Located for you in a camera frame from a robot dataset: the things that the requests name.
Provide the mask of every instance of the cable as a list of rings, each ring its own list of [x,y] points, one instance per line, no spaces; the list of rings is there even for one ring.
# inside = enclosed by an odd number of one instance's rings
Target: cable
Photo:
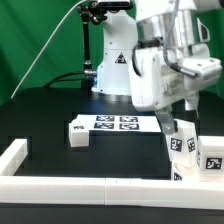
[[[168,45],[169,45],[169,41],[170,41],[170,35],[173,32],[173,28],[175,25],[175,19],[177,17],[177,13],[178,13],[178,9],[179,9],[179,3],[180,3],[180,0],[176,0],[175,6],[174,6],[174,11],[171,16],[170,25],[169,25],[169,28],[168,28],[168,31],[167,31],[167,34],[165,36],[165,40],[163,43],[163,58],[164,58],[164,61],[166,62],[166,64],[174,71],[180,72],[183,75],[186,75],[190,78],[196,78],[197,76],[199,76],[199,74],[197,72],[192,71],[190,69],[185,69],[183,67],[180,67],[178,64],[173,63],[173,62],[169,61],[169,59],[168,59],[167,49],[168,49]]]
[[[43,52],[45,51],[45,49],[47,48],[47,46],[49,45],[49,43],[51,42],[52,38],[54,37],[54,35],[57,33],[58,29],[61,27],[61,25],[64,23],[64,21],[67,19],[67,17],[77,8],[78,5],[80,5],[83,2],[86,2],[89,0],[82,0],[79,1],[78,3],[76,3],[68,12],[67,14],[62,18],[62,20],[59,22],[59,24],[57,25],[57,27],[55,28],[55,30],[53,31],[53,33],[51,34],[51,36],[49,37],[48,41],[46,42],[46,44],[44,45],[44,47],[41,49],[40,53],[37,55],[37,57],[35,58],[35,60],[33,61],[33,63],[31,64],[31,66],[29,67],[29,69],[27,70],[27,72],[25,73],[25,75],[23,76],[23,78],[21,79],[21,81],[19,82],[19,84],[17,85],[17,87],[15,88],[11,99],[13,99],[13,97],[16,95],[19,87],[22,85],[22,83],[24,82],[24,80],[26,79],[26,77],[29,75],[29,73],[31,72],[31,70],[33,69],[34,65],[36,64],[36,62],[38,61],[38,59],[41,57],[41,55],[43,54]]]
[[[70,77],[70,76],[73,76],[73,75],[84,75],[84,72],[69,72],[69,73],[66,73],[64,75],[60,75],[60,76],[52,79],[50,82],[48,82],[47,84],[45,84],[43,87],[46,87],[47,88],[54,81],[57,81],[57,80],[60,80],[60,79],[66,78],[66,77]]]
[[[170,24],[168,27],[168,31],[166,33],[164,43],[163,43],[163,58],[169,67],[171,67],[173,63],[171,61],[169,61],[167,49],[168,49],[168,45],[169,45],[169,41],[170,41],[170,35],[173,32],[175,19],[176,19],[177,13],[178,13],[179,3],[180,3],[180,0],[176,0],[175,6],[174,6],[174,11],[172,13],[171,21],[170,21]]]
[[[52,84],[56,83],[56,82],[72,82],[72,81],[83,81],[83,80],[87,80],[87,79],[62,79],[62,80],[54,80],[48,83],[48,85],[44,85],[45,88],[49,88]]]

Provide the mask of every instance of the black tabletop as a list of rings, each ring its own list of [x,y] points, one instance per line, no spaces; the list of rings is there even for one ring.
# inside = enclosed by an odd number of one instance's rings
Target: black tabletop
[[[175,118],[184,118],[183,107],[182,101],[173,106]],[[200,135],[224,136],[223,111],[224,101],[216,95],[207,92],[200,94]],[[168,153],[161,133],[93,131],[90,132],[89,147],[71,148],[68,123],[78,114],[154,115],[138,113],[131,103],[115,104],[93,99],[87,91],[81,89],[27,89],[0,107],[0,150],[3,152],[15,138],[27,138],[29,141],[29,156],[16,175],[170,178]],[[224,212],[119,206],[1,204],[0,221],[223,223]]]

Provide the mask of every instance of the cube with marker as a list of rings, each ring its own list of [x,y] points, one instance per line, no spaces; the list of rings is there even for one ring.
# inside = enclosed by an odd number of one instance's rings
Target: cube with marker
[[[166,135],[170,161],[185,167],[196,165],[197,136],[192,122],[178,120],[178,131]]]
[[[224,181],[224,137],[199,136],[197,165],[200,181]]]
[[[71,147],[89,146],[89,130],[83,121],[75,119],[69,123],[69,141]]]

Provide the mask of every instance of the white foam block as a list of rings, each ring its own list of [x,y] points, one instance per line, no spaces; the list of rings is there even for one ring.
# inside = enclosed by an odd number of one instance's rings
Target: white foam block
[[[173,181],[199,181],[197,166],[184,167],[177,163],[172,163],[171,180]]]
[[[202,181],[224,181],[224,137],[199,136],[198,167]]]
[[[197,137],[192,122],[175,119],[178,132],[166,135],[170,161],[186,167],[196,165]]]
[[[105,179],[0,177],[0,203],[104,204]]]
[[[75,119],[69,123],[69,141],[71,147],[89,146],[89,130],[83,121]]]
[[[16,139],[0,157],[0,176],[13,176],[27,154],[27,140]]]

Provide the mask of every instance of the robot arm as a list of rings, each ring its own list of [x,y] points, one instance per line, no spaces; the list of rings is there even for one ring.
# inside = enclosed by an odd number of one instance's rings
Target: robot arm
[[[175,128],[168,108],[185,99],[186,110],[197,110],[198,91],[215,84],[220,77],[220,61],[210,57],[204,44],[209,41],[209,31],[196,12],[224,4],[221,0],[134,3],[138,44],[129,66],[132,102],[139,111],[155,111],[165,124],[163,132],[169,134]],[[129,7],[131,1],[98,0],[98,4],[117,9]]]

